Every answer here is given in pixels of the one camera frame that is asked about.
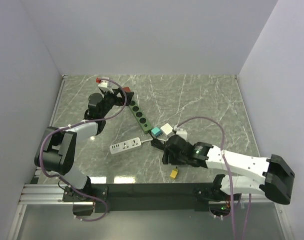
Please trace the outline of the yellow plug adapter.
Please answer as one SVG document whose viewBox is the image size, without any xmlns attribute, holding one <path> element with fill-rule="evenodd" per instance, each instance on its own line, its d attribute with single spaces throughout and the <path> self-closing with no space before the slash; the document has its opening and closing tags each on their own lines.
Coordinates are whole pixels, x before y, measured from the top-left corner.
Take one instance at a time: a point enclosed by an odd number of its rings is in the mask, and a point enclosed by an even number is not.
<svg viewBox="0 0 304 240">
<path fill-rule="evenodd" d="M 174 169 L 172 169 L 171 173 L 170 173 L 170 178 L 175 180 L 177 175 L 178 175 L 179 169 L 176 166 Z"/>
</svg>

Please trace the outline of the green power strip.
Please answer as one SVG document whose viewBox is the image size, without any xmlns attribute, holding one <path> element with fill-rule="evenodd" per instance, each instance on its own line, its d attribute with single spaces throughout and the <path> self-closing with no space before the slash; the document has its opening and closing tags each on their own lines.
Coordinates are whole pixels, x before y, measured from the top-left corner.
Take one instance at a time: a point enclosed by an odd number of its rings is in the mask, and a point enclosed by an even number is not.
<svg viewBox="0 0 304 240">
<path fill-rule="evenodd" d="M 148 134 L 148 132 L 152 130 L 152 125 L 135 100 L 131 100 L 129 109 L 144 134 Z"/>
</svg>

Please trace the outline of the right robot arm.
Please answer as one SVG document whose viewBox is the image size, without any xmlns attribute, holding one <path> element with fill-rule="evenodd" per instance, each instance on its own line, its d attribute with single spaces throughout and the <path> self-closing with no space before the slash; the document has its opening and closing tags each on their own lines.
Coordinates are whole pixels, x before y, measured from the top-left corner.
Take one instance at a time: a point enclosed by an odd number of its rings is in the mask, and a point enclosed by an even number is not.
<svg viewBox="0 0 304 240">
<path fill-rule="evenodd" d="M 264 195 L 267 199 L 289 205 L 295 173 L 279 155 L 254 157 L 227 150 L 205 142 L 190 144 L 178 135 L 165 143 L 164 152 L 172 155 L 170 164 L 227 171 L 212 185 L 211 194 L 221 200 L 230 194 Z"/>
</svg>

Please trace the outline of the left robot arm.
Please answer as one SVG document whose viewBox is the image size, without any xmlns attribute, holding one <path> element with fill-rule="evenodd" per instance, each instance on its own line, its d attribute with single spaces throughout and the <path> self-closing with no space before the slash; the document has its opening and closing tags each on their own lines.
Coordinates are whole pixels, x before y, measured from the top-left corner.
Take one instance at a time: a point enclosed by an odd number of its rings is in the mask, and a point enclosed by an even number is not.
<svg viewBox="0 0 304 240">
<path fill-rule="evenodd" d="M 100 134 L 106 125 L 106 115 L 114 106 L 129 106 L 134 92 L 129 87 L 113 89 L 113 92 L 93 93 L 88 98 L 88 109 L 84 120 L 90 121 L 64 131 L 56 127 L 47 127 L 43 140 L 34 158 L 34 163 L 40 167 L 39 155 L 42 153 L 43 167 L 48 172 L 55 172 L 72 184 L 74 195 L 80 201 L 91 197 L 91 180 L 74 166 L 76 144 L 87 138 Z"/>
</svg>

